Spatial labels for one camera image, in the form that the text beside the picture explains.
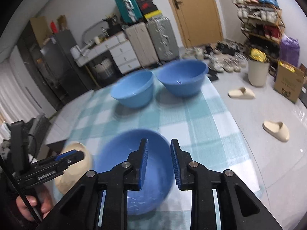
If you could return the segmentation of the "person's left hand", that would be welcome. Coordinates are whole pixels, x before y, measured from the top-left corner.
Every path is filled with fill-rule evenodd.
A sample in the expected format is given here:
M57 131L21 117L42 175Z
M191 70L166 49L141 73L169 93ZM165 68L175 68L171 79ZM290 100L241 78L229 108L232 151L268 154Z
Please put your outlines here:
M40 211L41 211L41 214L43 215L43 218L45 218L46 215L48 215L49 212L54 207L53 199L46 186L41 185L37 187L37 189L38 189L38 198L41 203ZM27 195L26 198L32 208L37 206L37 199L34 196ZM32 217L30 211L28 210L27 206L25 205L25 203L23 202L20 196L16 198L16 204L22 216L26 218L28 221L33 222L34 218Z

